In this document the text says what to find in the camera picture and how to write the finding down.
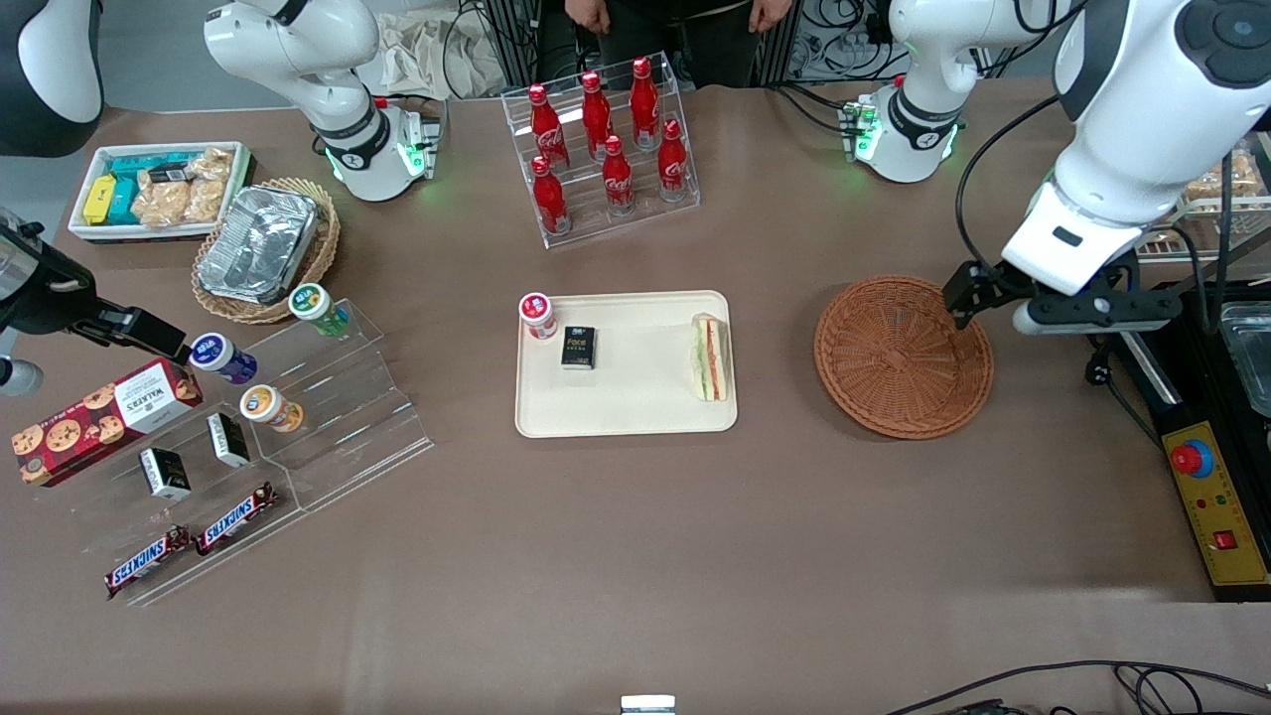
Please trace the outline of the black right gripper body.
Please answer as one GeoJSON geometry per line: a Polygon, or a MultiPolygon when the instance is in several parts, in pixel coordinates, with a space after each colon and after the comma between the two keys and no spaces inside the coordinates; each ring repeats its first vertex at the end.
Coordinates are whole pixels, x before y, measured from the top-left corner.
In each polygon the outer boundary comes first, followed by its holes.
{"type": "Polygon", "coordinates": [[[3,225],[3,329],[25,335],[69,331],[99,345],[130,345],[128,309],[97,293],[95,277],[41,239],[41,224],[3,225]]]}

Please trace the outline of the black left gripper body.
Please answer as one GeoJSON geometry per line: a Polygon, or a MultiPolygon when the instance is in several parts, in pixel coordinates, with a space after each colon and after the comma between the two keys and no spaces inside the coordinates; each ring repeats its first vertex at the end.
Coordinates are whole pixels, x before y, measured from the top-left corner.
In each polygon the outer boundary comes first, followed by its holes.
{"type": "Polygon", "coordinates": [[[972,304],[1012,304],[1036,297],[1036,281],[1009,262],[966,263],[972,304]]]}

